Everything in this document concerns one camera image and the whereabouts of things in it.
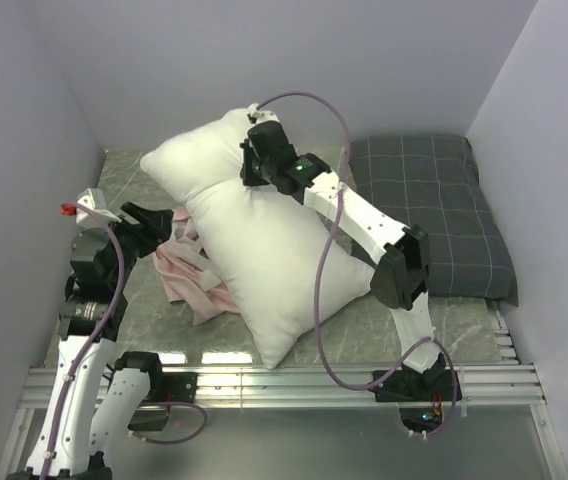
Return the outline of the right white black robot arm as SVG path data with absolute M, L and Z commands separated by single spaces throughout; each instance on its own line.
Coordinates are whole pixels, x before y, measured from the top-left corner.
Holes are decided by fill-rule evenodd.
M 433 339 L 426 231 L 382 213 L 316 155 L 297 154 L 277 120 L 251 120 L 240 147 L 244 185 L 274 187 L 329 219 L 365 250 L 374 264 L 371 293 L 391 309 L 400 338 L 401 370 L 395 377 L 413 398 L 430 397 L 446 364 Z

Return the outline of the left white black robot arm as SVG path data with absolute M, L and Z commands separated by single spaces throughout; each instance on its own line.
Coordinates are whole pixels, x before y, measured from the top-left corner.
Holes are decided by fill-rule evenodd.
M 123 290 L 137 261 L 172 234 L 170 210 L 132 202 L 117 216 L 86 197 L 61 214 L 81 226 L 60 310 L 58 360 L 44 423 L 14 479 L 110 479 L 106 456 L 135 410 L 160 398 L 166 379 L 157 354 L 112 358 L 128 303 Z

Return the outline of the pink purple Elsa pillowcase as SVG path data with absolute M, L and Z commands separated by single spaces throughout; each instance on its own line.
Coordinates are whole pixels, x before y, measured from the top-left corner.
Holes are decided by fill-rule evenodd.
M 185 302 L 193 312 L 195 326 L 223 313 L 239 312 L 185 207 L 173 211 L 169 239 L 152 254 L 152 261 L 168 300 Z

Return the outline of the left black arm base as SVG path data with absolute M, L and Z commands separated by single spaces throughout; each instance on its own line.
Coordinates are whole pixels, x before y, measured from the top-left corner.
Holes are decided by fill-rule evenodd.
M 192 372 L 165 373 L 133 414 L 128 429 L 134 434 L 155 433 L 169 425 L 178 413 L 196 413 L 195 390 L 198 375 Z

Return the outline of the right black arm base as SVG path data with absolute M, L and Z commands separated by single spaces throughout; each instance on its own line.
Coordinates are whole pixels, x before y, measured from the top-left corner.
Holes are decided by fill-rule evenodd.
M 424 403 L 422 407 L 400 407 L 402 425 L 409 435 L 419 435 L 426 440 L 445 423 L 444 404 L 462 399 L 457 373 L 442 365 L 434 365 L 423 373 L 408 367 L 395 371 L 380 382 L 384 372 L 375 370 L 372 379 L 377 381 L 372 389 L 377 403 Z

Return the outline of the white pillow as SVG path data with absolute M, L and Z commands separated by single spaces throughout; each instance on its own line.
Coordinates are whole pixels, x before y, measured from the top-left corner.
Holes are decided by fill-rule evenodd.
M 240 178 L 247 107 L 166 140 L 141 159 L 150 176 L 195 221 L 208 258 L 275 368 L 314 326 L 370 290 L 373 270 L 328 241 L 319 216 L 273 187 Z

